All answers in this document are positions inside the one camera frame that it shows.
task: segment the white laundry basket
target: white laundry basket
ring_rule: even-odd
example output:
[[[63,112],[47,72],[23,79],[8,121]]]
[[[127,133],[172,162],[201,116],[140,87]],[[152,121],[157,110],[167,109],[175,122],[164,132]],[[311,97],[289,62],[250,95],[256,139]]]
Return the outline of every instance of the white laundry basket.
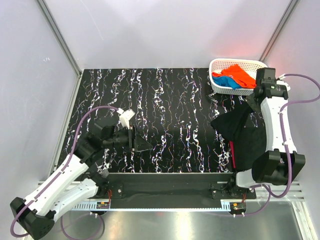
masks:
[[[228,87],[228,86],[219,86],[214,82],[212,78],[213,72],[220,74],[222,70],[227,69],[228,67],[235,64],[238,64],[240,68],[245,70],[245,72],[254,79],[256,79],[256,74],[258,69],[267,68],[267,65],[265,65],[261,61],[231,59],[231,58],[217,58],[213,60],[209,66],[211,86],[215,93],[228,94],[228,95],[246,95],[246,96],[253,93],[254,90],[251,88],[232,89],[231,87]]]

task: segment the gray wall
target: gray wall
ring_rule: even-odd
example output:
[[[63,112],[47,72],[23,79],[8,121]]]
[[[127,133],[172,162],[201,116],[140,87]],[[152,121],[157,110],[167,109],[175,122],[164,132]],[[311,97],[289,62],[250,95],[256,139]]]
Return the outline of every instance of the gray wall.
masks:
[[[259,59],[289,0],[46,0],[81,68]]]
[[[9,204],[47,177],[76,76],[35,0],[0,1],[0,33],[0,238],[9,240]]]
[[[320,82],[320,2],[302,0],[276,42],[267,64],[276,68],[277,76],[299,73]],[[310,99],[319,94],[314,84],[303,78],[286,78],[291,86],[289,100]],[[320,101],[290,106],[288,109],[293,141],[306,165],[298,179],[308,210],[320,237]]]

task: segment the cable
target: cable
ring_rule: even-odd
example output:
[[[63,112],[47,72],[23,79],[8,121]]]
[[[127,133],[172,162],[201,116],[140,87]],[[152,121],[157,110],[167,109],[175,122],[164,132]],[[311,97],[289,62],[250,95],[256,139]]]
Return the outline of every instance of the cable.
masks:
[[[301,78],[305,78],[305,79],[308,79],[310,81],[312,81],[319,89],[320,91],[320,84],[314,80],[313,78],[309,77],[309,76],[306,76],[306,75],[303,75],[303,74],[296,74],[296,73],[286,73],[286,74],[283,74],[280,76],[280,80],[286,78],[286,77],[301,77]],[[309,99],[309,100],[297,100],[297,101],[290,101],[290,102],[287,102],[286,104],[284,104],[281,108],[280,108],[280,113],[279,113],[279,117],[280,117],[280,126],[281,126],[281,134],[282,134],[282,139],[283,139],[283,142],[284,142],[284,149],[285,149],[285,152],[286,152],[286,157],[287,157],[287,162],[288,162],[288,182],[286,184],[286,188],[285,190],[283,191],[283,193],[281,193],[280,195],[276,195],[274,194],[271,189],[269,188],[266,188],[266,190],[275,198],[277,199],[280,199],[280,198],[283,198],[290,190],[290,186],[291,186],[291,183],[292,183],[292,162],[291,162],[291,156],[290,156],[290,151],[289,151],[289,148],[288,148],[288,144],[286,144],[286,141],[287,141],[287,137],[286,137],[286,131],[285,131],[285,124],[284,124],[284,114],[283,114],[283,110],[288,107],[289,105],[293,105],[293,104],[306,104],[306,103],[312,103],[312,102],[315,102],[317,100],[320,99],[320,93],[317,97],[313,98],[313,99]]]
[[[263,184],[263,186],[265,187],[265,189],[267,189],[267,191],[269,191],[269,190],[271,191],[269,186],[264,185],[264,184]],[[270,202],[270,198],[271,198],[271,194],[269,192],[268,198],[267,198],[266,202],[264,203],[264,205],[259,210],[251,212],[251,213],[246,213],[246,214],[243,214],[243,215],[230,215],[230,214],[229,215],[222,215],[222,214],[217,214],[217,213],[213,213],[213,212],[208,212],[208,214],[214,215],[214,216],[217,216],[217,217],[234,217],[234,218],[235,217],[244,217],[244,216],[247,216],[247,217],[248,216],[253,216],[253,215],[256,215],[258,213],[261,213],[266,208],[266,206]]]
[[[10,226],[10,233],[13,237],[15,238],[23,238],[29,235],[29,233],[25,233],[25,234],[16,234],[15,233],[15,224],[18,221],[18,219],[20,218],[20,216],[24,213],[24,211],[33,203],[34,201],[31,200],[27,205],[25,205],[19,212],[18,214],[15,216],[14,220],[11,223]]]
[[[113,109],[115,111],[118,111],[119,109],[117,107],[114,107],[114,106],[108,106],[108,105],[103,105],[103,106],[96,106],[94,108],[92,108],[91,110],[89,110],[80,120],[77,128],[76,128],[76,131],[75,131],[75,135],[74,135],[74,140],[73,140],[73,145],[72,145],[72,148],[71,148],[71,152],[69,154],[69,158],[67,160],[67,162],[65,163],[65,165],[62,167],[61,171],[64,171],[70,161],[71,161],[71,158],[76,150],[76,144],[77,144],[77,141],[78,141],[78,135],[79,135],[79,132],[80,132],[80,128],[81,128],[81,125],[82,123],[84,122],[84,120],[89,116],[89,114],[91,114],[92,112],[94,111],[97,111],[99,109]],[[37,200],[37,198],[39,198],[41,196],[41,194],[44,193],[45,190],[48,189],[48,187],[61,175],[61,171],[57,173],[56,176],[54,176],[54,178],[34,197],[34,200],[31,200],[27,205],[25,205],[18,213],[17,215],[15,216],[14,220],[12,221],[11,223],[11,226],[10,226],[10,233],[13,237],[15,238],[23,238],[23,237],[26,237],[28,236],[29,234],[28,233],[25,233],[25,234],[16,234],[15,231],[14,231],[14,227],[15,227],[15,224],[18,220],[18,218],[22,215],[22,213],[35,201]]]
[[[96,235],[100,232],[100,229],[101,229],[101,227],[102,227],[102,225],[103,225],[103,222],[104,222],[104,219],[103,219],[100,215],[96,214],[96,216],[98,216],[99,219],[100,219],[100,225],[99,225],[98,230],[97,230],[91,237],[89,237],[89,238],[86,238],[86,239],[78,239],[78,238],[73,238],[73,237],[69,236],[68,233],[66,232],[65,228],[64,228],[63,216],[61,216],[61,218],[60,218],[61,230],[62,230],[63,234],[64,234],[68,239],[70,239],[70,240],[92,240],[92,239],[94,239],[94,238],[96,237]]]

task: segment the black cloth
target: black cloth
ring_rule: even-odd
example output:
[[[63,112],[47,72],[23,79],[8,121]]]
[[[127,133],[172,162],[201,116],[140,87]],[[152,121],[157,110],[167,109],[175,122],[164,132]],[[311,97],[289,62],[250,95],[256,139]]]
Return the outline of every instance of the black cloth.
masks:
[[[232,111],[218,116],[211,121],[211,126],[221,134],[224,139],[234,142],[244,128],[252,108],[244,102]]]
[[[254,161],[265,153],[267,146],[266,128],[244,127],[233,142],[235,169],[245,171],[252,168]]]
[[[218,116],[211,126],[226,140],[233,142],[235,170],[252,168],[253,162],[266,151],[266,127],[245,127],[253,109],[244,102],[234,110]]]

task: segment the red cloth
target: red cloth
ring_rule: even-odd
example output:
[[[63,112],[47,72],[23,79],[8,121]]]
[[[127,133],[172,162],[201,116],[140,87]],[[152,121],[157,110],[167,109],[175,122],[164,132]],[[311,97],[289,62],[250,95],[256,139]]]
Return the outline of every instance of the red cloth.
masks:
[[[254,89],[256,85],[256,80],[245,70],[243,70],[238,64],[232,65],[227,69],[221,71],[221,73],[212,73],[213,77],[221,77],[221,76],[228,76],[232,78],[237,84],[245,89]]]

